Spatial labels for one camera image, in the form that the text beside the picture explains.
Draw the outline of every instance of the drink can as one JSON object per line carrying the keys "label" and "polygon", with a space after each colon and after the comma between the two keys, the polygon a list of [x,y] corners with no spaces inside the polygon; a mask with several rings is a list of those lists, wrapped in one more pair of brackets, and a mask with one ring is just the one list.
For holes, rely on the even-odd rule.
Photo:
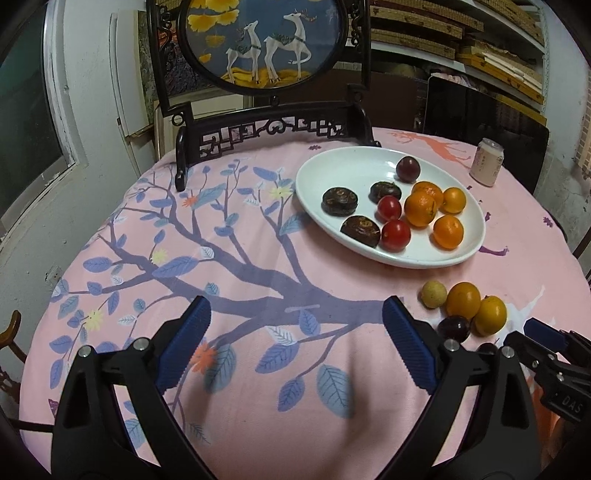
{"label": "drink can", "polygon": [[474,162],[470,169],[470,176],[478,183],[492,187],[504,159],[505,149],[498,143],[483,138],[478,144],[478,150],[476,150]]}

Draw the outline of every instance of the orange fruit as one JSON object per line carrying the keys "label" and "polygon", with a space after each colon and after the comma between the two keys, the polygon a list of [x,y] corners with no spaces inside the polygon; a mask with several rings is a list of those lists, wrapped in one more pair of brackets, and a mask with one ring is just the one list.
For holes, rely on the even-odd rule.
{"label": "orange fruit", "polygon": [[476,331],[488,337],[501,330],[507,323],[507,307],[499,297],[486,297],[480,303],[478,313],[474,317]]}
{"label": "orange fruit", "polygon": [[439,207],[443,204],[443,192],[441,191],[441,188],[430,181],[420,181],[413,186],[413,192],[419,190],[422,190],[433,197],[435,205],[437,205],[437,210],[439,210]]}
{"label": "orange fruit", "polygon": [[466,194],[457,187],[447,189],[443,192],[441,208],[447,213],[460,213],[466,208]]}
{"label": "orange fruit", "polygon": [[433,197],[419,190],[407,197],[404,202],[404,213],[410,224],[422,228],[435,220],[437,205]]}
{"label": "orange fruit", "polygon": [[461,315],[470,320],[480,309],[480,292],[472,283],[458,283],[447,294],[445,309],[448,316]]}
{"label": "orange fruit", "polygon": [[464,226],[453,215],[444,215],[433,225],[433,238],[440,247],[453,250],[464,240]]}

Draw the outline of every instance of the window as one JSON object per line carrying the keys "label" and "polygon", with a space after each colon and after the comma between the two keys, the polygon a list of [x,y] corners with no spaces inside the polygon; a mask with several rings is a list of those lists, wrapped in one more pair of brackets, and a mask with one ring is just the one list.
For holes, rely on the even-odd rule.
{"label": "window", "polygon": [[67,168],[47,100],[46,13],[31,16],[0,65],[0,240]]}

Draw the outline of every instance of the round frame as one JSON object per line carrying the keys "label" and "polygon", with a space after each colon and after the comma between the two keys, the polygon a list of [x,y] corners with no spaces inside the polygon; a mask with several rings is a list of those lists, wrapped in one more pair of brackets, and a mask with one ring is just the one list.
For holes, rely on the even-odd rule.
{"label": "round frame", "polygon": [[282,87],[272,87],[272,88],[251,88],[251,87],[243,87],[236,85],[235,83],[227,82],[226,80],[221,79],[220,77],[216,76],[212,73],[209,69],[205,68],[201,62],[197,59],[193,50],[189,45],[189,40],[187,38],[187,17],[189,16],[189,7],[191,5],[191,0],[183,0],[181,4],[181,10],[178,14],[177,19],[177,38],[178,38],[178,46],[187,60],[189,66],[199,75],[206,78],[216,87],[219,87],[227,92],[238,93],[240,95],[249,95],[249,96],[275,96],[281,92],[286,92],[288,90],[298,88],[301,85],[306,84],[309,80],[314,80],[321,75],[325,74],[328,70],[330,70],[337,61],[339,61],[343,50],[345,49],[345,45],[347,43],[347,34],[349,33],[349,22],[348,22],[348,14],[347,9],[345,7],[345,3],[343,0],[333,0],[337,6],[337,10],[339,12],[339,21],[340,25],[340,32],[339,38],[333,48],[332,53],[330,56],[320,65],[318,70],[316,70],[312,75],[301,79],[299,82],[292,83],[290,85],[285,85]]}

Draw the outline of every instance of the cherry tomato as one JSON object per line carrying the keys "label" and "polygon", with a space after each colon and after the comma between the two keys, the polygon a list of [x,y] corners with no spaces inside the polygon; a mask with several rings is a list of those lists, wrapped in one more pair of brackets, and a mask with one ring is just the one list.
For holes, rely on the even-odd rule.
{"label": "cherry tomato", "polygon": [[402,220],[390,220],[382,228],[382,246],[386,250],[398,252],[410,242],[410,227]]}
{"label": "cherry tomato", "polygon": [[386,195],[378,202],[378,214],[385,222],[398,220],[402,215],[402,205],[394,195]]}

